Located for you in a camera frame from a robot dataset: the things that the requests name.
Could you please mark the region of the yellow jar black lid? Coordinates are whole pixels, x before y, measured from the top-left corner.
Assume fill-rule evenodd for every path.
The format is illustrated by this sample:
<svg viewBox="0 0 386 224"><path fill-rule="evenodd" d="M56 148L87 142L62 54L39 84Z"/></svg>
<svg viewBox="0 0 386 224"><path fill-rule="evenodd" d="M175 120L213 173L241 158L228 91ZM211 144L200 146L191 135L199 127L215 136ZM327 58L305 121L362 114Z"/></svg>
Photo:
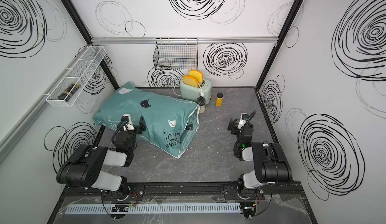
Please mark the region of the yellow jar black lid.
<svg viewBox="0 0 386 224"><path fill-rule="evenodd" d="M219 92L216 95L216 106L221 106L223 103L223 93Z"/></svg>

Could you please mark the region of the teal cat print pillow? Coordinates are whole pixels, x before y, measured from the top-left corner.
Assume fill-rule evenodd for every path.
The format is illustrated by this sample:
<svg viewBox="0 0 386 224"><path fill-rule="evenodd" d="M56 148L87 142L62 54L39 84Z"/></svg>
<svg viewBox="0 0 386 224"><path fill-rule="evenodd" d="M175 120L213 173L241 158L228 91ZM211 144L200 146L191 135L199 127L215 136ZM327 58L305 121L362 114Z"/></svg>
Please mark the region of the teal cat print pillow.
<svg viewBox="0 0 386 224"><path fill-rule="evenodd" d="M143 118L146 131L138 137L179 159L200 126L199 111L193 101L143 91L127 82L104 102L93 123L116 130L126 114L135 126Z"/></svg>

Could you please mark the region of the rear toast slice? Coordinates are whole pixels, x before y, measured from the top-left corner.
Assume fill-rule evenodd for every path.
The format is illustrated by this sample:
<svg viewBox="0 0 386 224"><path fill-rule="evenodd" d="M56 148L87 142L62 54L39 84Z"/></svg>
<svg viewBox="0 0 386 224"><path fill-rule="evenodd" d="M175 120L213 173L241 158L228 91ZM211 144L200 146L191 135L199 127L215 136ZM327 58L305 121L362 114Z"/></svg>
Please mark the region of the rear toast slice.
<svg viewBox="0 0 386 224"><path fill-rule="evenodd" d="M203 73L198 70L191 70L189 76L195 78L200 85L204 83Z"/></svg>

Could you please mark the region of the mint green toaster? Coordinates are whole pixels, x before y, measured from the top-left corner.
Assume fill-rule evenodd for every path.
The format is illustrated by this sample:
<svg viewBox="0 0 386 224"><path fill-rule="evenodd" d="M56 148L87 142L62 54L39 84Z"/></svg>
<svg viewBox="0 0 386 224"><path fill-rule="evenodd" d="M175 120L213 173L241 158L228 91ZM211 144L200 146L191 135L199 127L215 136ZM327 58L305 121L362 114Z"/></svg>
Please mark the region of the mint green toaster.
<svg viewBox="0 0 386 224"><path fill-rule="evenodd" d="M208 104L212 99L212 82L208 79L204 80L204 85L200 87L193 87L186 85L183 81L180 81L181 98L190 101L196 101L201 97L201 91L204 93L204 99Z"/></svg>

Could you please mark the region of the dark item in shelf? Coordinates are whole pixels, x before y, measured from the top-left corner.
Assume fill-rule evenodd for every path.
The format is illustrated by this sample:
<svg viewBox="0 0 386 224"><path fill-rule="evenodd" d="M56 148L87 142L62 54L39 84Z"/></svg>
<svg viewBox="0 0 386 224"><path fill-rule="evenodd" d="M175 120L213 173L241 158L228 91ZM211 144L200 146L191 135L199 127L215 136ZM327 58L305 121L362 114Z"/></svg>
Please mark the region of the dark item in shelf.
<svg viewBox="0 0 386 224"><path fill-rule="evenodd" d="M79 89L80 84L73 82L57 97L57 99L68 102Z"/></svg>

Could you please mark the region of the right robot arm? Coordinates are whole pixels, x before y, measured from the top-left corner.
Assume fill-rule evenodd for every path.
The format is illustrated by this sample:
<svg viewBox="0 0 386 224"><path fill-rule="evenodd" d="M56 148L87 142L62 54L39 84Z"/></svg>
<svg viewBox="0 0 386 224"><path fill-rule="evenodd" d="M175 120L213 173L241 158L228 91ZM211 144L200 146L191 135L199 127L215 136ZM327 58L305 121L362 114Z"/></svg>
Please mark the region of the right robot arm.
<svg viewBox="0 0 386 224"><path fill-rule="evenodd" d="M236 136L234 156L240 161L253 163L253 170L238 178L236 190L241 198L249 198L253 190L266 184L293 181L293 173L281 145L253 142L253 124L248 119L230 119L227 130Z"/></svg>

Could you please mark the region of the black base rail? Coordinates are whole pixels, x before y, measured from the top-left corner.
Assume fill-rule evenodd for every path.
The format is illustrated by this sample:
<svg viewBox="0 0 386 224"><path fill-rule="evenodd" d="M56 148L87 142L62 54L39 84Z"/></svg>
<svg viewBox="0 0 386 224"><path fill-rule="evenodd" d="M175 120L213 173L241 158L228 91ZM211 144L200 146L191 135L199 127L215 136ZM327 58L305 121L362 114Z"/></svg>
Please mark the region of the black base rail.
<svg viewBox="0 0 386 224"><path fill-rule="evenodd" d="M172 196L172 195L213 195L225 199L247 198L259 194L295 193L304 192L300 182L264 184L262 186L247 189L237 181L233 182L140 182L128 183L129 190L136 193L138 199L146 196Z"/></svg>

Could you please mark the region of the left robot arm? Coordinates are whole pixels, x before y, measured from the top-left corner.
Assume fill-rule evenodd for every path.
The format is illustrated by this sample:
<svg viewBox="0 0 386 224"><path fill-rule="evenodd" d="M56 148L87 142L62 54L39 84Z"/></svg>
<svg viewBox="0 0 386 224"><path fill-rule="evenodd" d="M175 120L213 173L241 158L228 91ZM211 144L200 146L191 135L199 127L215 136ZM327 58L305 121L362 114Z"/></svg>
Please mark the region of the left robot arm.
<svg viewBox="0 0 386 224"><path fill-rule="evenodd" d="M81 145L61 166L56 181L72 187L110 191L116 199L124 201L132 193L127 178L107 173L104 166L129 167L137 147L136 137L146 131L143 116L134 125L129 114L121 117L111 142L114 148Z"/></svg>

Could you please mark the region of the front toast slice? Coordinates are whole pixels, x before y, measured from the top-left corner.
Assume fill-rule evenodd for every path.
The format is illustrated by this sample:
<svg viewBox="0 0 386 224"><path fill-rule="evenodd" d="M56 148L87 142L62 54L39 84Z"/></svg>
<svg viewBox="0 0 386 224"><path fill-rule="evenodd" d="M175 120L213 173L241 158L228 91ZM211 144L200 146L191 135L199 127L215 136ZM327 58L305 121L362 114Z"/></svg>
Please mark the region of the front toast slice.
<svg viewBox="0 0 386 224"><path fill-rule="evenodd" d="M196 88L200 87L198 81L191 76L183 76L183 83L185 85L196 87Z"/></svg>

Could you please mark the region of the toast slice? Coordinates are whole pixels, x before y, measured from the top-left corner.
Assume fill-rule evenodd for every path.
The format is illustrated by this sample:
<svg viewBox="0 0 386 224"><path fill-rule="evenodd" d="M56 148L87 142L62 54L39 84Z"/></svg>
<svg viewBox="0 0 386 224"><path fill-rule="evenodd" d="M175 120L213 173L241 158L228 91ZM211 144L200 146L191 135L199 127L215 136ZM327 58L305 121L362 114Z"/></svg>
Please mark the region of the toast slice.
<svg viewBox="0 0 386 224"><path fill-rule="evenodd" d="M204 83L203 73L198 70L191 70L189 76L195 78L200 85Z"/></svg>
<svg viewBox="0 0 386 224"><path fill-rule="evenodd" d="M200 87L198 81L191 76L183 76L183 83L185 85L196 87L196 88Z"/></svg>

